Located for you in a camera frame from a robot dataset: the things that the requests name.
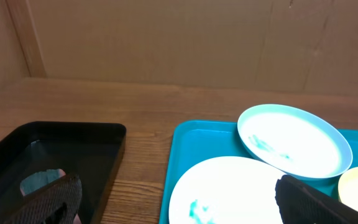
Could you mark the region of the light blue plate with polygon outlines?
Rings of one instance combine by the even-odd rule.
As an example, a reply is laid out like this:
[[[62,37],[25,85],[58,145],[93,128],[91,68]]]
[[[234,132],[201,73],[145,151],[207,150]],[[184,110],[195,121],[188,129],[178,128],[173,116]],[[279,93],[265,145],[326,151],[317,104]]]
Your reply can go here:
[[[347,171],[354,156],[345,137],[322,118],[292,106],[256,105],[237,120],[247,152],[301,180],[323,180]]]

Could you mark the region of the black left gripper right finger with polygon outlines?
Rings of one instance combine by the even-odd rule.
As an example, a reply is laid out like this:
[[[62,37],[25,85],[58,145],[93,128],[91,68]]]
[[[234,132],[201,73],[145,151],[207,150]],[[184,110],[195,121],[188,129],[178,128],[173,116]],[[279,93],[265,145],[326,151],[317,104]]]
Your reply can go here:
[[[319,190],[283,175],[275,185],[283,224],[358,224],[358,212]]]

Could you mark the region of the white pink plate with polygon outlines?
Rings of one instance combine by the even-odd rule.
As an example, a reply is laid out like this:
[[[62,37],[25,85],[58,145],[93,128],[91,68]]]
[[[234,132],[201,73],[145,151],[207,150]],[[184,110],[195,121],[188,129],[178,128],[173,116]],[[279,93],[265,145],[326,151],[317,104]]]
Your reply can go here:
[[[281,223],[275,186],[284,173],[236,156],[207,159],[188,169],[170,197],[170,223]]]

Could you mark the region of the pink and black sponge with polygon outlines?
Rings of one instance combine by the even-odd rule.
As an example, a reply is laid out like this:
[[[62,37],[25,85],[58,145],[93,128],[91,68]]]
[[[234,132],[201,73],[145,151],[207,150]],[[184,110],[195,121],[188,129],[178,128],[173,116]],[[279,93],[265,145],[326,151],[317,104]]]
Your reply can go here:
[[[20,192],[22,195],[31,194],[32,192],[63,177],[64,175],[65,172],[61,169],[48,169],[36,172],[21,181]]]

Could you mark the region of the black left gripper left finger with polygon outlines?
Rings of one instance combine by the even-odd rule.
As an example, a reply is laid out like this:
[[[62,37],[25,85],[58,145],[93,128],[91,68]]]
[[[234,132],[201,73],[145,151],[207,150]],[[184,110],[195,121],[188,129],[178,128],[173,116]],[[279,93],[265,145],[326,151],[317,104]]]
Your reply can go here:
[[[72,224],[82,199],[81,180],[68,174],[26,195],[21,207],[12,212],[8,224]]]

